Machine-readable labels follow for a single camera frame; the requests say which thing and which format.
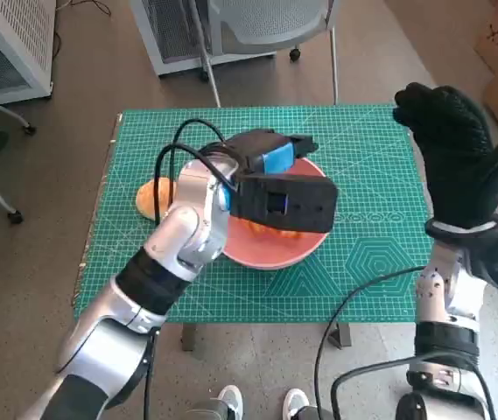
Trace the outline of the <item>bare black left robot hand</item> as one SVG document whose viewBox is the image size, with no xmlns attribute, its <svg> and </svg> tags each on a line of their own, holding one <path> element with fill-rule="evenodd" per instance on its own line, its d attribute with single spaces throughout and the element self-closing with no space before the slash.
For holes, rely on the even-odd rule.
<svg viewBox="0 0 498 420">
<path fill-rule="evenodd" d="M 311 135 L 285 135 L 273 129 L 252 129 L 230 137 L 225 144 L 240 158 L 244 171 L 263 174 L 287 172 L 297 159 L 319 148 Z"/>
</svg>

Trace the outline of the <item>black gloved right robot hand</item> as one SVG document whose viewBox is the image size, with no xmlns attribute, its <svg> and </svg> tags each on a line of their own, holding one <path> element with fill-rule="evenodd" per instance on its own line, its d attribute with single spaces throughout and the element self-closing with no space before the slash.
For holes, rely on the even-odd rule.
<svg viewBox="0 0 498 420">
<path fill-rule="evenodd" d="M 458 89 L 413 82 L 395 94 L 395 121 L 410 129 L 424 160 L 434 219 L 476 228 L 498 207 L 498 145 L 486 117 Z"/>
</svg>

